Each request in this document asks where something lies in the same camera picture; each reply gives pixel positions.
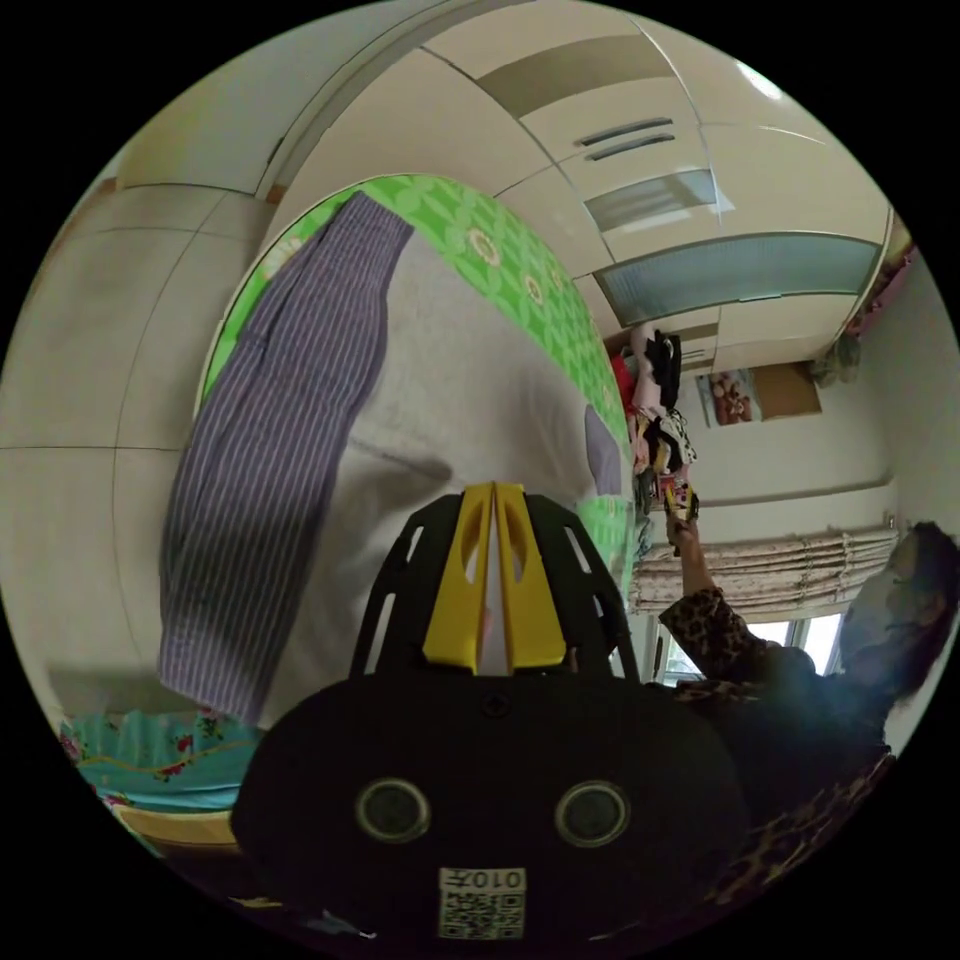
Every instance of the picture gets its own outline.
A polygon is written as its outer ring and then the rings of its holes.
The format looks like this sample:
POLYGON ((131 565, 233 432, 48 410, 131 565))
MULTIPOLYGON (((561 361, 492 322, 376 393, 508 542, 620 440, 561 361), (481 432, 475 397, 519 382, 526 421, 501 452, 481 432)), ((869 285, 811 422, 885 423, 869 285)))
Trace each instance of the picture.
POLYGON ((763 419, 750 370, 728 370, 697 377, 707 426, 753 423, 763 419))

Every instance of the sticker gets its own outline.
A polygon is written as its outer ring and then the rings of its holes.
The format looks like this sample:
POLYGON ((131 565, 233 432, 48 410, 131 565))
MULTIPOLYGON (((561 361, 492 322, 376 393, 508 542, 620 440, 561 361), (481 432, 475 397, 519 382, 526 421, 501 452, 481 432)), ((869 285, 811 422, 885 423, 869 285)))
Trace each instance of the sticker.
POLYGON ((320 920, 307 920, 304 926, 310 930, 318 930, 320 933, 329 933, 332 937, 339 933, 352 933, 355 936, 363 937, 364 940, 376 940, 377 938, 375 933, 364 933, 363 930, 358 930, 349 921, 335 917, 329 910, 323 911, 323 917, 320 920))
POLYGON ((440 869, 440 927, 447 940, 521 940, 527 871, 440 869))

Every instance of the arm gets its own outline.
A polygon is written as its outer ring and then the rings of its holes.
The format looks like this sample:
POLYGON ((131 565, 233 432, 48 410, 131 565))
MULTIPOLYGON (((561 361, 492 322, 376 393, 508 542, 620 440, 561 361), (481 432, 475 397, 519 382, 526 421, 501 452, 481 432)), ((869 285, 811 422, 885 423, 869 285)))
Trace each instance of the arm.
POLYGON ((680 551, 683 598, 660 615, 660 622, 708 679, 761 680, 767 643, 723 599, 707 568, 696 523, 670 517, 667 536, 680 551))

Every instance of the curtain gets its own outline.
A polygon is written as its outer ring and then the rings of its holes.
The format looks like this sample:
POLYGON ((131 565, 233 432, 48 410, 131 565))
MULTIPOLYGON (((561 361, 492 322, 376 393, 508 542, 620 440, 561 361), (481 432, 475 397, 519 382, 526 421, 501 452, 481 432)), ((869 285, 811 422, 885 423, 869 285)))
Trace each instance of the curtain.
MULTIPOLYGON (((758 543, 705 546, 707 566, 730 605, 747 620, 756 614, 836 607, 857 595, 886 565, 898 533, 886 527, 830 532, 758 543)), ((654 547, 633 570, 631 613, 660 613, 683 596, 673 547, 654 547)))

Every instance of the striped cloth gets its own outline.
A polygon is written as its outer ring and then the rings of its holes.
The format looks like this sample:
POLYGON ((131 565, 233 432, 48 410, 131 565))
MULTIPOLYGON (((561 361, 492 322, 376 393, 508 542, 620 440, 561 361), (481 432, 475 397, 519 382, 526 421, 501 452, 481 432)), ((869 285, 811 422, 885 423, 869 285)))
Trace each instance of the striped cloth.
POLYGON ((158 672, 245 723, 292 629, 412 228, 363 193, 280 270, 202 408, 160 558, 158 672))

